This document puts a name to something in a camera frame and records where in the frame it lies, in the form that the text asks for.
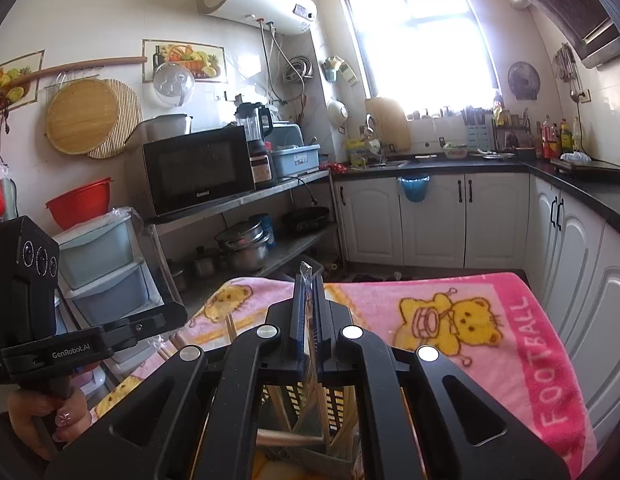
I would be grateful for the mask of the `person left hand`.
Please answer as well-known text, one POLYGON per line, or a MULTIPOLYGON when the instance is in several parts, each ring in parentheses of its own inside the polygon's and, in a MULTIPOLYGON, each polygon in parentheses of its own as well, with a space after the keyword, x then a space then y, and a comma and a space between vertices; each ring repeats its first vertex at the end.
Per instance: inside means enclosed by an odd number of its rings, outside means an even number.
POLYGON ((73 387, 68 399, 19 389, 8 396, 7 408, 16 436, 43 460, 52 459, 56 444, 67 446, 92 425, 80 388, 73 387))

